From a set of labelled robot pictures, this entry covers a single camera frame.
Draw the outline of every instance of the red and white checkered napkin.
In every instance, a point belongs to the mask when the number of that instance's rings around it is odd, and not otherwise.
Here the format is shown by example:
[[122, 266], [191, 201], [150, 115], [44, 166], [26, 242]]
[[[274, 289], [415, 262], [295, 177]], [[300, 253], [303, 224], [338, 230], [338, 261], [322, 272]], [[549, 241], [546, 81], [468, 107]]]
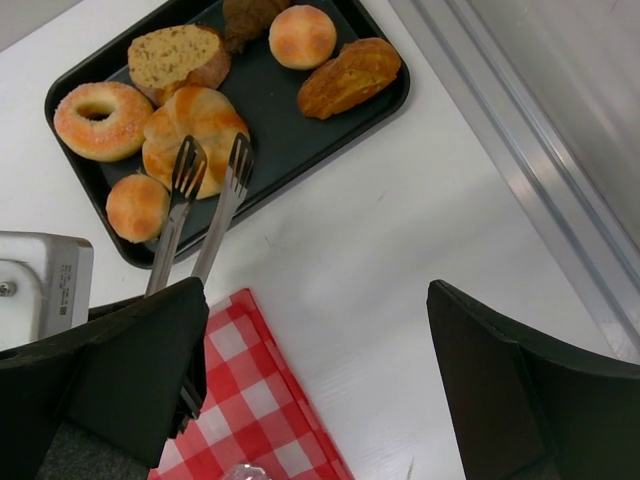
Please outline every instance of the red and white checkered napkin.
[[247, 289], [212, 309], [202, 414], [149, 479], [217, 480], [238, 463], [273, 480], [351, 480]]

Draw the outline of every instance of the bread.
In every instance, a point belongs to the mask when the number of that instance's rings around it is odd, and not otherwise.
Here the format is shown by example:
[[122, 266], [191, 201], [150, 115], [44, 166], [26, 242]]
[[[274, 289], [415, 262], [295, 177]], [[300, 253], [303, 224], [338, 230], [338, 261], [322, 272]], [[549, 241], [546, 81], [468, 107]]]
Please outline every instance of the bread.
[[325, 120], [376, 95], [396, 78], [401, 65], [398, 52], [381, 38], [347, 44], [302, 84], [298, 107], [307, 117]]
[[76, 154], [118, 162], [140, 150], [153, 107], [138, 90], [120, 82], [78, 85], [58, 104], [53, 125]]
[[311, 5], [294, 5], [271, 24], [269, 48], [282, 66], [311, 70], [327, 61], [337, 38], [329, 15]]
[[289, 0], [224, 0], [222, 14], [227, 51], [242, 53], [245, 45], [260, 37], [290, 3]]
[[220, 34], [200, 25], [163, 28], [138, 37], [127, 58], [131, 80], [158, 106], [184, 86], [218, 88], [231, 69]]
[[116, 234], [131, 243], [156, 238], [169, 212], [169, 193], [141, 173], [119, 180], [107, 197], [107, 219]]
[[151, 116], [144, 129], [142, 161], [149, 175], [171, 188], [171, 173], [180, 145], [193, 135], [207, 154], [208, 168], [198, 199], [220, 193], [236, 134], [247, 126], [222, 93], [183, 87]]

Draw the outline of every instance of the serving tray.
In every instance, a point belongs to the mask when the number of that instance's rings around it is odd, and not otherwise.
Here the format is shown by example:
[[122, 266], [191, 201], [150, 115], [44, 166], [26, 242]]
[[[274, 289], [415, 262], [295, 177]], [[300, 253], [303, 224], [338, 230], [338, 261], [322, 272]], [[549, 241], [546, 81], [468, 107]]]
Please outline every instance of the serving tray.
[[[335, 23], [336, 52], [358, 38], [382, 37], [380, 28], [358, 0], [307, 0]], [[150, 268], [157, 241], [132, 244], [119, 238], [105, 212], [107, 196], [121, 178], [140, 171], [140, 152], [116, 163], [86, 160], [72, 152], [58, 137], [53, 115], [58, 103], [76, 86], [87, 82], [114, 80], [132, 84], [127, 68], [127, 48], [131, 41], [148, 32], [173, 25], [197, 23], [224, 31], [222, 0], [170, 0], [116, 37], [93, 55], [56, 80], [45, 100], [47, 122], [63, 152], [93, 203], [98, 215], [123, 258], [141, 268]], [[406, 100], [410, 77], [406, 64], [398, 78], [384, 91], [352, 110], [328, 120], [306, 118], [296, 98], [310, 72], [288, 70], [271, 55], [267, 35], [249, 44], [243, 54], [233, 57], [231, 72], [219, 90], [234, 105], [249, 127], [256, 164], [245, 202], [234, 223], [264, 204], [278, 189], [345, 146], [365, 131], [397, 111]], [[198, 248], [213, 218], [218, 197], [198, 201], [185, 223], [176, 260]]]

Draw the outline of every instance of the white tabletop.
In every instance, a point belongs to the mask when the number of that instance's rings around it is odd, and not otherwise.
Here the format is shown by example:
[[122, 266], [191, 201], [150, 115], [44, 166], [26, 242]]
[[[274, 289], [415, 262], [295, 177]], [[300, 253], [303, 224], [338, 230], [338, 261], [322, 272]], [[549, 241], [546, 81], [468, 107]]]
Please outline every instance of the white tabletop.
[[[160, 0], [84, 0], [0, 53], [0, 230], [88, 239], [91, 304], [141, 294], [45, 123], [52, 82]], [[444, 279], [611, 355], [571, 286], [386, 0], [364, 0], [409, 65], [405, 107], [232, 229], [211, 303], [250, 287], [360, 479], [464, 478], [426, 314]], [[186, 276], [193, 257], [172, 279]]]

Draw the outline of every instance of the tongs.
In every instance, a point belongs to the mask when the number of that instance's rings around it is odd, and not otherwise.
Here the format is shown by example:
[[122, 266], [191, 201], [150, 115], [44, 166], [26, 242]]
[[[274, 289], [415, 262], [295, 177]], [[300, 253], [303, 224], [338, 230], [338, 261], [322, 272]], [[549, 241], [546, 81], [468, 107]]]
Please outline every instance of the tongs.
[[[197, 140], [188, 135], [180, 146], [176, 163], [173, 166], [169, 217], [160, 235], [145, 297], [153, 295], [167, 286], [182, 227], [200, 191], [206, 170], [206, 153]], [[198, 418], [202, 399], [188, 378], [182, 382], [180, 398], [191, 412], [191, 417]], [[186, 428], [187, 420], [185, 418], [180, 425], [181, 431]]]
[[222, 238], [231, 225], [236, 210], [247, 196], [247, 184], [253, 171], [253, 149], [249, 139], [238, 133], [229, 155], [229, 165], [224, 178], [216, 213], [209, 225], [200, 253], [191, 272], [204, 285], [211, 273]]

